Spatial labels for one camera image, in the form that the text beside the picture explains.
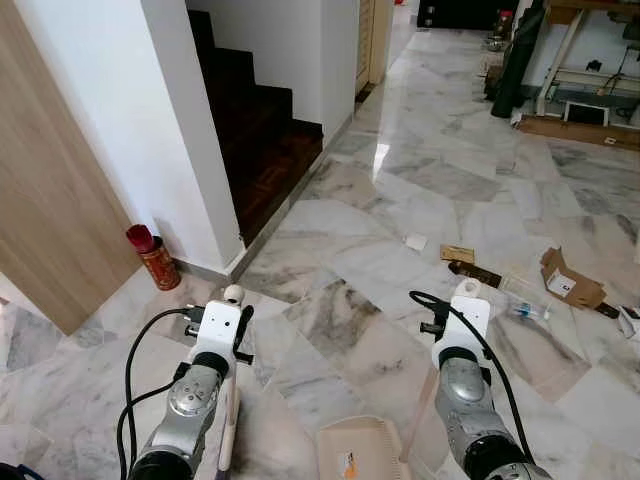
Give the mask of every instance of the tan cardboard lid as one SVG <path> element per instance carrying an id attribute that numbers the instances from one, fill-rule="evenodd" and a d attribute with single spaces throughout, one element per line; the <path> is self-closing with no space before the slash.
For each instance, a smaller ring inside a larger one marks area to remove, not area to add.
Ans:
<path id="1" fill-rule="evenodd" d="M 578 308 L 595 308 L 606 297 L 601 283 L 567 267 L 562 249 L 549 248 L 540 263 L 547 291 L 563 302 Z"/>

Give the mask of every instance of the cardboard tray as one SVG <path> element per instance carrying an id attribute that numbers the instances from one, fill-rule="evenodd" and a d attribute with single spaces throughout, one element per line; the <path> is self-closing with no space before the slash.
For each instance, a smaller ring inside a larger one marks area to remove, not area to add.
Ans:
<path id="1" fill-rule="evenodd" d="M 393 423 L 373 416 L 352 417 L 316 435 L 320 480 L 412 480 L 398 461 L 400 438 Z"/>

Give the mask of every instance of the metal rod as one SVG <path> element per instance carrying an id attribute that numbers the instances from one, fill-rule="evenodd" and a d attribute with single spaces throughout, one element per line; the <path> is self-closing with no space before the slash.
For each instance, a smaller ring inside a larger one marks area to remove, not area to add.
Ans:
<path id="1" fill-rule="evenodd" d="M 536 101 L 536 115 L 544 116 L 546 101 L 547 101 L 547 93 L 549 93 L 549 89 L 551 88 L 551 84 L 555 80 L 556 73 L 562 66 L 562 62 L 564 62 L 565 57 L 571 47 L 571 42 L 573 42 L 573 37 L 575 37 L 578 28 L 580 27 L 580 22 L 582 22 L 582 18 L 584 17 L 585 10 L 579 10 L 566 33 L 564 34 L 564 38 L 562 39 L 562 43 L 556 52 L 556 57 L 553 59 L 553 63 L 549 68 L 549 73 L 544 79 L 544 83 L 542 84 L 542 88 L 540 89 L 540 94 L 538 95 L 538 100 Z"/>

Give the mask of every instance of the white paper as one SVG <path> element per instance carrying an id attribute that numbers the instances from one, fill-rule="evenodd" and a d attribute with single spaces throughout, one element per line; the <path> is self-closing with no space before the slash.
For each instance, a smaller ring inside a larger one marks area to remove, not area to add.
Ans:
<path id="1" fill-rule="evenodd" d="M 417 252 L 421 252 L 427 244 L 427 237 L 420 235 L 419 233 L 412 233 L 405 238 L 404 243 L 407 247 L 412 248 Z"/>
<path id="2" fill-rule="evenodd" d="M 571 292 L 575 285 L 575 280 L 562 275 L 560 273 L 560 270 L 558 270 L 557 268 L 551 274 L 549 280 L 547 280 L 547 289 L 550 292 L 553 292 L 556 295 L 560 295 L 563 298 L 569 295 L 569 292 Z"/>

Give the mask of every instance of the orange label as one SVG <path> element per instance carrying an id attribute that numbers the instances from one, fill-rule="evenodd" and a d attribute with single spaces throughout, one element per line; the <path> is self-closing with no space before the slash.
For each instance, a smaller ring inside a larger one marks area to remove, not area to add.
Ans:
<path id="1" fill-rule="evenodd" d="M 344 453 L 338 457 L 338 470 L 340 478 L 344 480 L 356 480 L 358 478 L 358 468 L 353 452 Z"/>

